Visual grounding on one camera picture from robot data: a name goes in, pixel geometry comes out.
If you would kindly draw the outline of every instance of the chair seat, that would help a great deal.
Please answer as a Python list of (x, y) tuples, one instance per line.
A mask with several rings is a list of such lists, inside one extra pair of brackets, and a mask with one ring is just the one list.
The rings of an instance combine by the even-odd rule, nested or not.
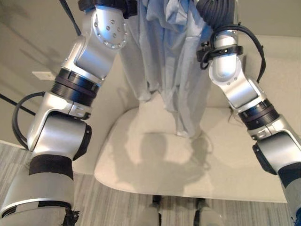
[(139, 194), (286, 202), (228, 108), (206, 108), (196, 139), (142, 132), (138, 115), (138, 108), (126, 112), (111, 129), (95, 168), (102, 184)]

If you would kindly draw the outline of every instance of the white chair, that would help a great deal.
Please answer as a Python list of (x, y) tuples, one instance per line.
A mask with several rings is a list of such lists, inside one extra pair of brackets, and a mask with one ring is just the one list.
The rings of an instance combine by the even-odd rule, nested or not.
[[(300, 38), (258, 36), (267, 69), (260, 83), (269, 100), (298, 134), (300, 125)], [(260, 56), (240, 36), (246, 74), (256, 77)], [(88, 153), (74, 162), (79, 173), (94, 174), (106, 186), (132, 193), (227, 200), (285, 202), (277, 176), (265, 172), (252, 151), (254, 141), (238, 116), (212, 86), (196, 139), (175, 135), (174, 118), (158, 93), (135, 99), (117, 57), (98, 97), (89, 124)]]

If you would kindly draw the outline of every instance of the wall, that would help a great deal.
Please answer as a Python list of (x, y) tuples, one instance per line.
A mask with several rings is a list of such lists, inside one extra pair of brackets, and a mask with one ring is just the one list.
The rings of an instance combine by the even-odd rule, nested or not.
[[(77, 1), (68, 0), (68, 4), (80, 26), (83, 13)], [(256, 34), (301, 37), (300, 10), (300, 0), (239, 1), (240, 21)], [(31, 72), (56, 74), (75, 38), (59, 1), (0, 0), (0, 93), (17, 101), (48, 90), (52, 83), (38, 80)], [(26, 106), (36, 111), (39, 99)], [(17, 143), (10, 126), (12, 112), (13, 107), (0, 100), (0, 140)], [(31, 118), (23, 112), (20, 115), (24, 133)]]

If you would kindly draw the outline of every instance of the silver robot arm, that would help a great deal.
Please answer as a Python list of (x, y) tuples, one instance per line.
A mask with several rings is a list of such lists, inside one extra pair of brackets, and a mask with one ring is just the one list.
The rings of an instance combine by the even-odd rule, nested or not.
[(134, 15), (137, 4), (113, 2), (106, 6), (79, 1), (85, 11), (82, 35), (36, 113), (27, 138), (30, 165), (9, 188), (0, 226), (71, 226), (77, 221), (72, 161), (85, 154), (92, 135), (83, 120), (89, 118), (92, 101), (127, 42), (124, 17)]
[(213, 45), (209, 47), (208, 42), (203, 43), (198, 58), (201, 64), (205, 58), (205, 63), (212, 60), (207, 64), (211, 81), (221, 88), (251, 138), (257, 141), (253, 151), (262, 168), (279, 175), (292, 217), (296, 225), (301, 225), (301, 140), (284, 116), (278, 114), (258, 83), (244, 75), (238, 58), (242, 48), (238, 46), (235, 30), (242, 26), (235, 26), (238, 15), (237, 10), (234, 11), (231, 25), (214, 29)]

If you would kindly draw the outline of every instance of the light blue cloth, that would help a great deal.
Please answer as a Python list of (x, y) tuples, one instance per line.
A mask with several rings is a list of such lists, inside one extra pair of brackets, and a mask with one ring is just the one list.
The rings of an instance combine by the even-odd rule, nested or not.
[(135, 96), (149, 100), (158, 90), (176, 117), (177, 134), (194, 136), (210, 87), (196, 51), (209, 39), (210, 27), (192, 0), (138, 0), (138, 15), (127, 23), (130, 34), (121, 58)]

